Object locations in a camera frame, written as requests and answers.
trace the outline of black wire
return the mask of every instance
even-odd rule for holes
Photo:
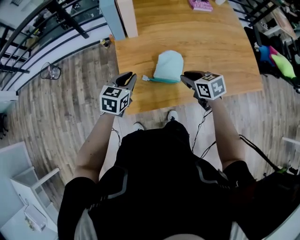
[[[114,128],[112,128],[112,131],[116,132],[116,134],[118,135],[118,138],[119,138],[118,148],[119,148],[121,146],[121,138],[120,138],[119,132]]]
[[[245,144],[247,144],[248,146],[250,146],[251,148],[253,148],[276,172],[279,171],[280,169],[270,161],[270,159],[268,159],[268,157],[263,153],[263,151],[261,151],[254,143],[252,143],[250,140],[248,140],[245,136],[239,134],[241,140],[243,140],[245,142]],[[210,150],[210,148],[216,143],[216,141],[214,141],[212,143],[211,146],[209,146],[201,155],[200,158],[204,158],[206,156],[206,154],[208,153],[208,151]]]
[[[209,146],[207,149],[205,149],[205,151],[203,152],[203,154],[201,155],[200,158],[204,158],[204,157],[206,156],[206,154],[208,153],[208,151],[210,150],[210,148],[211,148],[214,144],[216,144],[216,141],[214,141],[214,142],[212,143],[211,146]]]
[[[206,114],[206,115],[203,115],[203,118],[202,118],[202,122],[198,125],[198,130],[197,130],[197,133],[196,133],[196,136],[195,136],[195,139],[194,139],[194,143],[193,143],[193,147],[192,147],[192,153],[194,153],[194,147],[195,147],[195,144],[196,144],[196,140],[197,140],[197,136],[198,136],[198,133],[200,131],[200,128],[202,126],[202,124],[205,122],[205,118],[212,112],[212,110]]]
[[[240,134],[241,140],[243,140],[248,146],[253,148],[270,166],[275,170],[279,171],[280,169],[268,159],[268,157],[261,151],[254,143],[252,143],[250,140],[248,140],[245,136]]]

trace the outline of white wall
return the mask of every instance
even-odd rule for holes
[[[0,228],[23,207],[10,178],[30,166],[24,142],[0,149]]]
[[[13,103],[14,101],[0,102],[0,113],[5,113]]]
[[[88,30],[94,26],[98,26],[102,23],[105,23],[105,19],[99,18],[96,19],[92,22],[89,22],[87,24],[84,24],[82,26],[82,28],[84,30]],[[90,36],[88,39],[84,39],[82,36],[78,36],[75,37],[74,39],[66,42],[65,44],[61,45],[60,47],[56,48],[55,50],[51,51],[48,55],[44,56],[41,60],[39,60],[36,64],[34,64],[30,69],[30,73],[29,74],[23,74],[14,84],[14,80],[17,79],[18,76],[21,75],[21,73],[17,73],[10,81],[9,83],[6,85],[6,87],[4,88],[4,90],[7,90],[12,84],[13,86],[9,89],[10,91],[16,91],[18,90],[24,83],[26,83],[30,78],[32,78],[36,73],[38,73],[43,65],[46,62],[54,62],[64,56],[66,56],[67,54],[76,51],[77,49],[84,47],[86,45],[89,45],[91,43],[94,43],[96,41],[99,41],[102,38],[107,38],[109,37],[109,35],[111,34],[111,30],[108,27],[108,25],[95,29],[93,31],[88,32],[88,35]],[[29,67],[33,62],[35,62],[39,57],[43,56],[43,54],[45,54],[47,51],[53,49],[55,46],[57,46],[58,44],[60,44],[61,42],[63,42],[64,40],[69,39],[70,37],[74,36],[78,34],[78,32],[76,30],[72,30],[68,33],[66,33],[65,35],[63,35],[62,37],[60,37],[59,39],[55,40],[54,42],[50,43],[49,45],[47,45],[43,50],[41,50],[40,52],[38,52],[35,56],[33,56],[22,68],[26,69],[27,67]]]
[[[1,1],[0,22],[16,29],[37,6],[30,0],[23,0],[19,6],[10,2],[11,0]]]

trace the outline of black railing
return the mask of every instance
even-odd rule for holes
[[[229,0],[231,2],[239,4],[244,11],[233,9],[237,13],[241,13],[245,15],[245,18],[239,17],[241,21],[248,22],[249,27],[253,27],[255,24],[257,24],[259,21],[261,21],[265,16],[270,14],[274,9],[281,6],[281,3],[278,0],[246,0],[247,4],[245,2],[242,2],[242,0]]]
[[[81,1],[84,3],[85,7],[81,7]],[[28,63],[28,61],[31,60],[43,48],[67,32],[76,30],[78,34],[70,37],[67,40],[64,40],[64,43],[80,35],[83,38],[88,38],[88,32],[90,30],[83,30],[81,26],[90,21],[103,17],[97,8],[98,2],[93,0],[65,0],[61,3],[58,3],[56,0],[47,0],[28,15],[28,17],[19,25],[19,27],[13,31],[8,40],[5,39],[8,33],[8,30],[5,29],[4,34],[2,34],[2,37],[0,37],[0,60],[3,62],[3,64],[0,64],[0,86],[2,85],[1,90],[6,87],[6,85],[17,73],[29,73],[30,67],[32,67],[46,54],[57,48],[57,46],[47,51],[42,57],[39,57],[37,60],[31,63],[30,66],[26,67],[26,69],[23,68],[24,65]],[[44,17],[45,12],[48,14],[48,17],[46,18]],[[28,24],[33,19],[36,19],[35,24],[34,26],[30,26],[28,30]],[[103,23],[97,27],[102,27],[104,25],[107,24]],[[21,34],[22,36],[25,36],[24,39],[19,41],[19,43],[16,43],[15,39]],[[12,53],[7,52],[10,46],[15,47],[15,50]],[[22,50],[22,53],[18,55],[17,52],[19,49]],[[10,86],[12,86],[20,76],[18,76],[18,78],[16,78],[14,82],[10,84]]]
[[[16,5],[17,7],[20,5],[20,3],[22,2],[22,0],[12,0],[11,2],[10,2],[10,4],[14,4],[14,5]]]

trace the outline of light blue cloth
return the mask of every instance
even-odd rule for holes
[[[182,55],[176,51],[168,50],[158,56],[158,62],[154,72],[154,80],[165,79],[180,82],[183,70]]]

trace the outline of green plush toy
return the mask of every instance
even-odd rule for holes
[[[271,54],[271,58],[274,60],[283,76],[289,77],[291,79],[296,77],[293,66],[291,65],[289,60],[285,58],[285,56],[278,53],[277,55]]]

